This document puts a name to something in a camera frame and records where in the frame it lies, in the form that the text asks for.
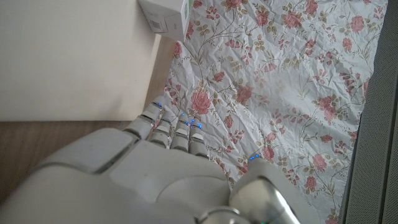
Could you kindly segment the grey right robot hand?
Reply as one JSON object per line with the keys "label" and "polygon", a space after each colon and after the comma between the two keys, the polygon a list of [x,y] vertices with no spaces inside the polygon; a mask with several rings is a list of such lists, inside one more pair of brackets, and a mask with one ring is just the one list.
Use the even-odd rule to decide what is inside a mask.
{"label": "grey right robot hand", "polygon": [[123,130],[97,130],[42,161],[1,206],[2,223],[318,223],[300,192],[252,154],[229,185],[199,121],[158,96]]}

